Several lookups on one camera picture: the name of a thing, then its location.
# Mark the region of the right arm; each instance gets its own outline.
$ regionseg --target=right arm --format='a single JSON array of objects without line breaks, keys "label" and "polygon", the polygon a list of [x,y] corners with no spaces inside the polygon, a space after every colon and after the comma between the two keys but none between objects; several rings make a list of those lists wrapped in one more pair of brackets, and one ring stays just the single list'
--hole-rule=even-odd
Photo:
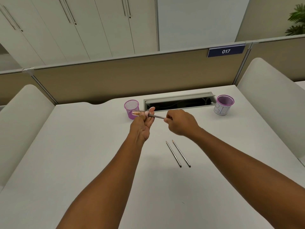
[{"label": "right arm", "polygon": [[170,110],[166,117],[164,121],[170,131],[194,141],[228,182],[274,228],[305,228],[303,187],[200,128],[191,114]]}]

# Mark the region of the cubicle partition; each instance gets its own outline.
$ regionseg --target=cubicle partition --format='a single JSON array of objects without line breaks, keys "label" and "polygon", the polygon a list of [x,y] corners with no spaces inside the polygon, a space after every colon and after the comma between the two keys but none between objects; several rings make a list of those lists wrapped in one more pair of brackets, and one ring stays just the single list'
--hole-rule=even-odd
[{"label": "cubicle partition", "polygon": [[256,57],[293,81],[305,80],[305,34],[217,46],[240,43],[246,44],[242,53],[226,56],[208,58],[211,47],[206,47],[2,72],[0,105],[26,84],[34,84],[55,104],[99,104],[119,97],[238,84]]}]

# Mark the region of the left arm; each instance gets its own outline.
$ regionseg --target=left arm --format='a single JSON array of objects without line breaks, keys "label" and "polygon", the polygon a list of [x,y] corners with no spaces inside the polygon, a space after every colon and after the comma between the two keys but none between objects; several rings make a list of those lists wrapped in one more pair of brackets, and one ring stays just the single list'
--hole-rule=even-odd
[{"label": "left arm", "polygon": [[57,229],[118,228],[154,118],[136,117],[120,149],[72,202]]}]

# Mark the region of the person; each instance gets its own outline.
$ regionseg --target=person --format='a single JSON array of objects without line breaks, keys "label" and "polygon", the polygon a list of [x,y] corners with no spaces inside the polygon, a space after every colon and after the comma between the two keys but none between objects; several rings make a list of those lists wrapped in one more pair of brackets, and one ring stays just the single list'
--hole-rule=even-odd
[{"label": "person", "polygon": [[[170,110],[170,131],[195,142],[228,182],[274,228],[305,228],[305,189],[200,128],[183,110]],[[136,117],[122,146],[72,202],[57,229],[118,228],[144,142],[154,118]]]}]

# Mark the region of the cabinet handle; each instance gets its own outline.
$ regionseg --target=cabinet handle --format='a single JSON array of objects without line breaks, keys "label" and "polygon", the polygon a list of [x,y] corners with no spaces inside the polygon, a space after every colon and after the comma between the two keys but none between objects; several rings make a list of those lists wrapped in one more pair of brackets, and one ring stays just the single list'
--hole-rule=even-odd
[{"label": "cabinet handle", "polygon": [[3,16],[6,18],[6,20],[9,22],[9,24],[11,24],[11,26],[15,29],[15,27],[13,26],[13,24],[9,21],[9,19],[5,16],[5,14],[2,12],[2,10],[0,9],[0,12],[3,14]]},{"label": "cabinet handle", "polygon": [[69,23],[71,23],[70,22],[70,19],[68,18],[68,15],[67,15],[67,13],[66,13],[66,11],[65,11],[65,9],[63,8],[63,11],[64,11],[64,13],[65,13],[65,15],[66,15],[66,17],[67,17],[67,19],[68,19],[68,21],[69,21]]},{"label": "cabinet handle", "polygon": [[126,16],[126,14],[125,14],[125,8],[124,8],[124,3],[123,3],[123,0],[122,0],[122,5],[123,5],[123,11],[124,11],[124,15]]},{"label": "cabinet handle", "polygon": [[130,7],[129,7],[129,1],[127,0],[127,4],[128,4],[128,9],[129,9],[129,18],[132,17],[132,14],[130,13]]},{"label": "cabinet handle", "polygon": [[3,8],[5,9],[5,11],[7,12],[7,14],[10,16],[10,18],[13,20],[13,22],[16,24],[16,26],[19,28],[19,30],[21,31],[21,32],[23,32],[23,30],[21,30],[21,28],[20,28],[20,26],[17,24],[17,22],[15,21],[15,19],[13,18],[13,16],[10,14],[10,12],[8,11],[8,9],[5,7],[5,6],[3,6]]},{"label": "cabinet handle", "polygon": [[74,24],[76,25],[76,21],[75,21],[75,19],[74,19],[74,17],[73,17],[73,14],[72,14],[71,10],[70,10],[70,7],[68,6],[67,0],[65,0],[65,3],[66,3],[66,6],[68,7],[68,10],[69,10],[71,16],[72,16],[72,19],[73,19],[73,21],[74,21]]}]

